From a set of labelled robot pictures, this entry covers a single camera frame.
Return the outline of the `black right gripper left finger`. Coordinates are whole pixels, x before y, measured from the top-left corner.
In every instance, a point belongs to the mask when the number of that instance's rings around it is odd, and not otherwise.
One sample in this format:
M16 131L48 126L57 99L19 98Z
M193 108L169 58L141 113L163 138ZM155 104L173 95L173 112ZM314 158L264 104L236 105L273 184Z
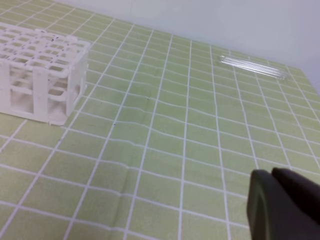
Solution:
M271 174L265 170L254 170L250 175L246 214L253 240L268 240L270 238L268 204L270 203L272 183Z

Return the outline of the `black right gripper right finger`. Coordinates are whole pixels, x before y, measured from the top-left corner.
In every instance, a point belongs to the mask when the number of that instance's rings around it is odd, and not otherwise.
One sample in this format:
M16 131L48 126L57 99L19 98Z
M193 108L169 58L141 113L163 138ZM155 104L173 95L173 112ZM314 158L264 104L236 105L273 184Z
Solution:
M320 186L286 168L271 172L276 185L266 194L267 235L270 240L320 238Z

